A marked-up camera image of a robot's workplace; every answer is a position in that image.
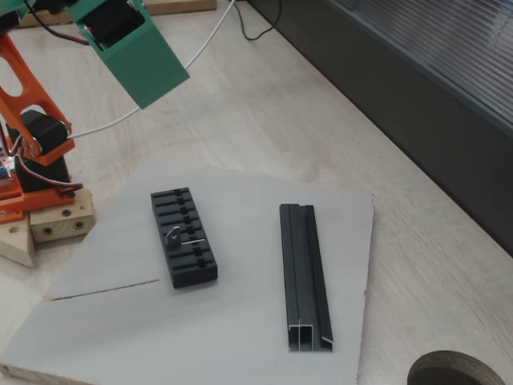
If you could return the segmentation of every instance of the black plastic block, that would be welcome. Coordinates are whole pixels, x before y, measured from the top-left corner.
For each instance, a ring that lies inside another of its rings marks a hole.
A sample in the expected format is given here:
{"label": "black plastic block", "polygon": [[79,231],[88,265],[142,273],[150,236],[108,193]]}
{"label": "black plastic block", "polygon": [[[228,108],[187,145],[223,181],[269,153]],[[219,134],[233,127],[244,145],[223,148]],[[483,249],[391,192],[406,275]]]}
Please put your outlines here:
{"label": "black plastic block", "polygon": [[151,206],[175,289],[217,279],[216,259],[189,189],[154,192]]}

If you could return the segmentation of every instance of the dark panel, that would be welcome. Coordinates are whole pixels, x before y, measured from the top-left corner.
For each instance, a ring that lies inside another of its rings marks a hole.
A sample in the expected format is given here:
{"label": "dark panel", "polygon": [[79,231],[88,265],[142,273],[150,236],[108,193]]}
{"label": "dark panel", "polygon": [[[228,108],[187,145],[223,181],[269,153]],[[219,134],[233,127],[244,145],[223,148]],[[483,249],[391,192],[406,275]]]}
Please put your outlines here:
{"label": "dark panel", "polygon": [[508,123],[326,2],[283,0],[278,30],[512,254]]}

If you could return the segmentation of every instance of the white cable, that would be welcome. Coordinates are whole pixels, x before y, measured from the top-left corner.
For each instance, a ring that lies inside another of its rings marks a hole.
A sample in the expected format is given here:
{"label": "white cable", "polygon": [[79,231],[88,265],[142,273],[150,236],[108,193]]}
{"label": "white cable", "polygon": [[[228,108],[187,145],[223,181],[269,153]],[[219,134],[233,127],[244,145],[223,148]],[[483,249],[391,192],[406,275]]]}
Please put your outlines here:
{"label": "white cable", "polygon": [[217,33],[217,31],[219,30],[219,28],[221,27],[221,24],[223,24],[223,21],[226,19],[226,16],[228,16],[228,12],[232,9],[233,7],[233,4],[235,4],[235,1],[236,0],[232,0],[230,2],[230,4],[228,5],[228,7],[226,8],[226,11],[223,13],[223,16],[221,16],[221,19],[219,20],[219,22],[217,23],[216,27],[214,28],[214,30],[212,31],[212,33],[210,34],[210,36],[208,36],[207,40],[205,40],[205,43],[203,43],[203,46],[201,46],[200,50],[196,52],[196,54],[194,56],[192,56],[192,59],[189,61],[189,63],[187,63],[185,65],[185,69],[187,70],[195,61],[196,59],[198,59],[200,57],[200,55],[203,53],[203,51],[205,50],[205,48],[207,47],[207,45],[210,43],[210,41],[213,39],[214,35]]}
{"label": "white cable", "polygon": [[19,165],[22,166],[23,168],[23,171],[25,171],[27,174],[30,174],[40,180],[43,180],[49,184],[53,184],[53,185],[56,185],[56,186],[61,186],[61,187],[79,187],[81,185],[81,183],[71,183],[71,182],[61,182],[60,180],[53,180],[53,179],[48,179],[42,175],[39,175],[38,173],[30,170],[25,162],[23,161],[23,155],[22,155],[22,148],[20,148],[18,150],[18,153],[15,155],[18,157],[18,160],[19,160]]}
{"label": "white cable", "polygon": [[[200,55],[203,53],[203,51],[205,51],[205,48],[212,41],[212,39],[216,35],[217,31],[220,29],[221,25],[223,24],[224,20],[226,19],[226,16],[228,16],[228,13],[232,9],[233,5],[235,4],[235,1],[236,0],[232,0],[230,2],[228,7],[226,8],[226,11],[223,13],[223,16],[221,16],[221,19],[217,23],[216,27],[213,29],[212,33],[208,36],[207,40],[205,40],[205,43],[203,43],[201,48],[196,52],[196,54],[194,56],[192,56],[192,59],[189,60],[189,62],[185,65],[185,69],[186,70],[200,57]],[[92,130],[87,130],[87,131],[84,131],[84,132],[79,132],[78,134],[70,135],[70,136],[68,136],[68,138],[76,139],[76,138],[79,138],[81,136],[86,136],[86,135],[89,135],[89,134],[93,134],[95,132],[100,132],[100,131],[103,131],[103,130],[107,130],[108,128],[110,128],[112,126],[115,126],[116,124],[119,124],[119,123],[123,122],[124,120],[128,119],[130,116],[134,115],[138,111],[140,111],[140,107],[134,108],[132,111],[128,112],[126,115],[121,116],[120,118],[114,120],[113,122],[110,122],[109,124],[105,124],[102,127],[93,128]]]}
{"label": "white cable", "polygon": [[120,118],[114,120],[113,122],[110,122],[109,124],[105,124],[102,127],[93,128],[92,130],[87,130],[87,131],[84,131],[84,132],[79,132],[78,134],[70,135],[70,136],[68,136],[68,139],[76,139],[76,138],[79,138],[80,136],[85,136],[85,135],[93,134],[93,133],[98,132],[98,131],[107,130],[108,128],[110,128],[112,126],[115,126],[116,124],[123,122],[125,119],[128,119],[130,116],[132,116],[136,112],[140,111],[140,109],[141,109],[140,107],[134,108],[133,110],[128,112],[126,115],[121,116]]}

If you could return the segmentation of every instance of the wooden base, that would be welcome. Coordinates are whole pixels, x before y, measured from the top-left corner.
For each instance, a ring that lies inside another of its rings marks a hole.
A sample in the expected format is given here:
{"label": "wooden base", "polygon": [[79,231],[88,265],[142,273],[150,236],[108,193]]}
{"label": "wooden base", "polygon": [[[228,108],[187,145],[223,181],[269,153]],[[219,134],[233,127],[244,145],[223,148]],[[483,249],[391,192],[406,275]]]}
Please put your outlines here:
{"label": "wooden base", "polygon": [[84,235],[94,224],[91,193],[82,188],[73,204],[32,211],[20,221],[0,224],[0,256],[34,267],[34,243]]}
{"label": "wooden base", "polygon": [[[215,10],[217,0],[144,0],[147,11],[150,15],[157,14],[178,14],[183,12],[196,12],[199,10]],[[39,18],[47,25],[68,24],[73,22],[67,12],[50,14],[43,11],[38,13]],[[20,27],[38,26],[34,16],[28,14],[22,21]]]}
{"label": "wooden base", "polygon": [[75,203],[30,212],[35,243],[56,241],[89,233],[95,224],[95,208],[86,188],[76,192]]}
{"label": "wooden base", "polygon": [[34,267],[34,241],[28,216],[20,221],[0,224],[0,255]]}

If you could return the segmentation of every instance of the wire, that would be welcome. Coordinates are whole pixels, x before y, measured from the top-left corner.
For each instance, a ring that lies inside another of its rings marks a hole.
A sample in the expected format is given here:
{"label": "wire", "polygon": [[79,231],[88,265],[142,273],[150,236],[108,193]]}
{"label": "wire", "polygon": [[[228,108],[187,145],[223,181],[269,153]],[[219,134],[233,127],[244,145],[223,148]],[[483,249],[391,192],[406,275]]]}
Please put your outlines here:
{"label": "wire", "polygon": [[32,8],[30,6],[29,2],[27,0],[23,0],[23,1],[25,2],[26,7],[28,8],[28,10],[32,14],[32,16],[34,16],[34,18],[39,23],[39,25],[42,26],[45,30],[47,30],[53,36],[55,36],[57,38],[64,39],[64,40],[69,40],[70,42],[75,42],[75,43],[78,43],[78,44],[82,44],[83,46],[89,46],[90,45],[87,40],[82,40],[80,38],[74,38],[73,36],[70,36],[68,34],[61,34],[61,33],[57,32],[55,30],[52,30],[49,26],[47,26],[44,22],[42,22],[42,20],[39,18],[39,16],[34,11],[34,8]]}
{"label": "wire", "polygon": [[[235,1],[236,0],[232,0],[230,2],[228,7],[226,8],[226,11],[223,13],[223,16],[221,16],[221,19],[219,20],[217,25],[214,27],[214,29],[212,30],[211,34],[208,36],[207,40],[205,40],[205,43],[203,43],[203,45],[196,52],[196,54],[194,56],[192,56],[192,59],[189,60],[187,64],[185,64],[185,69],[186,70],[200,57],[200,55],[203,53],[203,51],[205,51],[205,48],[212,41],[212,39],[216,35],[217,31],[220,29],[221,25],[223,24],[224,20],[226,19],[226,16],[228,16],[229,11],[232,9],[232,7],[234,5],[236,5]],[[102,127],[93,128],[91,130],[87,130],[87,131],[84,131],[84,132],[79,132],[77,134],[70,135],[70,136],[68,136],[68,138],[76,139],[76,138],[79,138],[81,136],[87,136],[87,135],[90,135],[90,134],[94,134],[95,132],[100,132],[100,131],[103,131],[103,130],[107,130],[108,128],[113,127],[116,124],[119,124],[119,123],[123,122],[124,120],[128,119],[130,116],[134,115],[138,111],[140,111],[140,107],[134,108],[133,110],[131,110],[127,114],[121,116],[120,118],[114,120],[113,122],[110,122],[109,124],[105,124]]]}
{"label": "wire", "polygon": [[47,182],[49,184],[52,184],[56,187],[64,187],[65,189],[62,189],[60,190],[61,193],[71,193],[75,190],[78,190],[80,188],[83,187],[83,184],[81,183],[70,183],[70,182],[62,182],[60,180],[53,180],[53,179],[48,179],[42,175],[39,175],[38,173],[30,170],[25,162],[23,161],[23,148],[20,148],[18,150],[18,153],[15,155],[18,157],[18,160],[19,160],[19,165],[23,168],[23,171],[26,172],[27,174],[29,175],[32,175],[34,178],[37,178],[39,180],[42,180],[43,182]]}
{"label": "wire", "polygon": [[235,3],[236,0],[232,0],[230,2],[230,4],[226,7],[226,11],[223,13],[223,16],[221,16],[221,19],[219,20],[219,22],[217,23],[216,27],[214,28],[214,30],[212,31],[212,33],[210,34],[210,36],[208,36],[207,40],[205,40],[205,43],[203,43],[203,46],[201,46],[201,48],[196,52],[196,54],[194,56],[192,56],[192,59],[189,60],[189,63],[187,63],[185,65],[185,69],[187,70],[195,61],[196,59],[198,59],[200,57],[200,55],[203,53],[203,51],[205,50],[205,48],[207,47],[207,45],[211,42],[211,40],[214,38],[215,34],[217,33],[217,31],[220,29],[221,25],[223,24],[224,20],[226,19],[226,16],[228,16],[228,13],[230,12],[230,10],[232,9],[232,7],[235,5],[235,7],[237,7],[236,3]]}
{"label": "wire", "polygon": [[116,124],[123,122],[125,119],[128,119],[130,116],[134,115],[138,111],[140,111],[140,107],[134,108],[133,110],[128,112],[126,115],[121,116],[120,118],[114,120],[113,122],[110,122],[109,124],[105,124],[102,127],[93,128],[92,130],[87,130],[87,131],[84,131],[84,132],[79,132],[78,134],[70,135],[70,136],[68,136],[68,139],[76,139],[76,138],[79,138],[81,136],[86,136],[86,135],[94,134],[95,132],[107,130],[108,128],[110,128],[112,126],[115,126]]}
{"label": "wire", "polygon": [[235,9],[237,11],[237,13],[239,14],[239,19],[240,19],[240,28],[242,29],[242,34],[244,35],[244,37],[246,38],[246,40],[248,40],[249,42],[254,42],[255,40],[258,40],[259,38],[261,38],[262,36],[264,36],[265,34],[267,34],[268,32],[270,32],[271,30],[274,30],[276,28],[276,25],[279,23],[280,19],[281,19],[281,9],[282,9],[282,4],[281,4],[281,0],[278,0],[278,15],[276,16],[276,21],[271,24],[271,27],[268,28],[267,30],[263,30],[262,32],[260,32],[260,34],[258,36],[256,36],[255,38],[250,38],[247,34],[246,34],[246,28],[244,26],[244,20],[242,19],[242,13],[240,12],[240,9],[239,9],[239,6],[236,4],[235,5]]}

